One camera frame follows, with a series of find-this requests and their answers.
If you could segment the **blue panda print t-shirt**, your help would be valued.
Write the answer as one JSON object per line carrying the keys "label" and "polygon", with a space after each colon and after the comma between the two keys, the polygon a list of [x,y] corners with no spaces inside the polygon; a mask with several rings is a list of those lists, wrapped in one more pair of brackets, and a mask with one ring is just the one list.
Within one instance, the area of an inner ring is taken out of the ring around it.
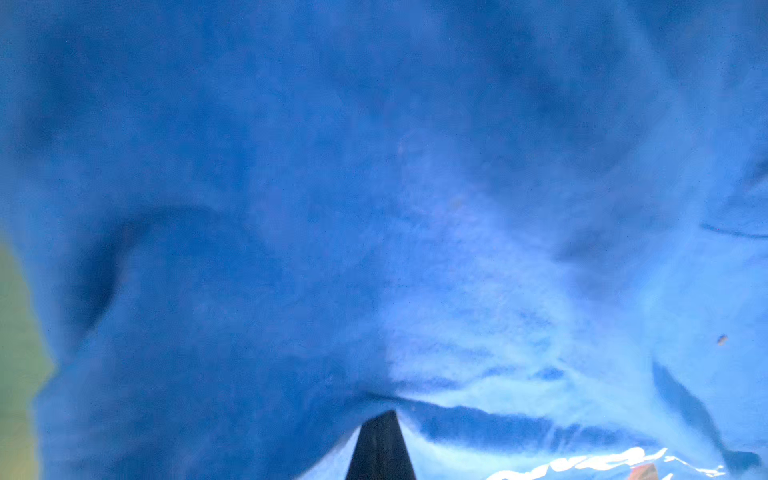
{"label": "blue panda print t-shirt", "polygon": [[5,1],[45,479],[767,475],[763,1]]}

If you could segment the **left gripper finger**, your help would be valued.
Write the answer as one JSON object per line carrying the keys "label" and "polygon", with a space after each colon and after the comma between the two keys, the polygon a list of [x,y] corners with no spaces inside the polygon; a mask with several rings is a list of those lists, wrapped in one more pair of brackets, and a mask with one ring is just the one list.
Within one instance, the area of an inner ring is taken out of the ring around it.
{"label": "left gripper finger", "polygon": [[361,426],[345,479],[416,479],[394,410],[372,418]]}

